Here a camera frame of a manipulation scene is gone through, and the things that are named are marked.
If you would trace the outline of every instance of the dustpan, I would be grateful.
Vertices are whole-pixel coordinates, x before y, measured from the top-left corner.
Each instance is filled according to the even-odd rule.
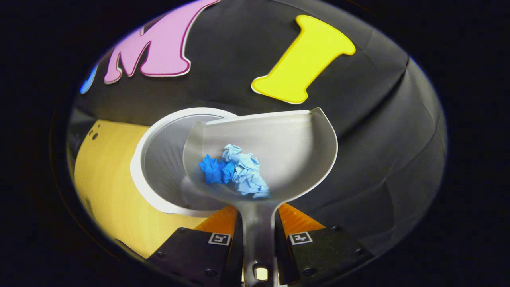
[[[206,184],[198,164],[207,154],[221,157],[227,144],[258,159],[270,198],[242,196],[233,184]],[[337,152],[335,131],[320,108],[195,123],[183,149],[184,169],[199,191],[241,213],[247,287],[277,286],[276,209],[317,186],[331,171]],[[261,279],[259,272],[267,278]]]

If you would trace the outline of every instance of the orange gripper pad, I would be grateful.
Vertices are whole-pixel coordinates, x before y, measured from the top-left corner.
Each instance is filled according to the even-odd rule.
[[[278,212],[280,213],[280,218],[282,219],[285,238],[289,237],[289,234],[314,231],[325,228],[324,225],[318,223],[310,216],[288,204],[283,204],[280,206],[278,208]]]
[[[195,230],[230,234],[232,237],[234,237],[237,213],[237,209],[229,205],[213,214],[204,222],[200,223],[197,227],[195,227]]]

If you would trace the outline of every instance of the screw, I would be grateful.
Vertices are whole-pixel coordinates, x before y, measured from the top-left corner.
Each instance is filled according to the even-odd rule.
[[[208,276],[208,277],[216,277],[216,275],[218,275],[218,272],[216,272],[214,270],[206,270],[206,276]]]
[[[305,270],[303,271],[303,274],[304,274],[305,276],[312,276],[312,275],[314,275],[314,274],[315,274],[315,272],[316,272],[316,270],[315,270],[315,269],[313,269],[313,268],[308,268],[308,269],[305,269]]]

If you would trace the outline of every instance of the scoop handle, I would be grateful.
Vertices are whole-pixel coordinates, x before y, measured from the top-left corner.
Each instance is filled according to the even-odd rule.
[[[277,206],[268,203],[244,203],[238,208],[243,220],[244,285],[278,286],[274,242],[274,214]],[[260,280],[260,268],[267,270],[267,280]]]

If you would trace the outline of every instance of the blue crumpled paper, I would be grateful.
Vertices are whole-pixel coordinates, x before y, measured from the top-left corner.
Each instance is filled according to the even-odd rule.
[[[242,154],[242,151],[242,148],[229,143],[221,156],[223,159],[219,162],[207,155],[199,163],[206,174],[207,184],[227,184],[232,181],[242,195],[252,194],[253,198],[271,197],[269,187],[259,173],[259,161],[253,154]]]
[[[259,173],[259,161],[253,154],[242,154],[242,151],[242,148],[229,143],[222,155],[228,163],[236,165],[232,181],[237,191],[242,195],[253,194],[253,198],[271,197],[269,187]]]
[[[209,155],[198,164],[202,171],[206,174],[206,183],[227,184],[234,176],[235,165],[232,162],[226,162],[218,159],[212,159]]]

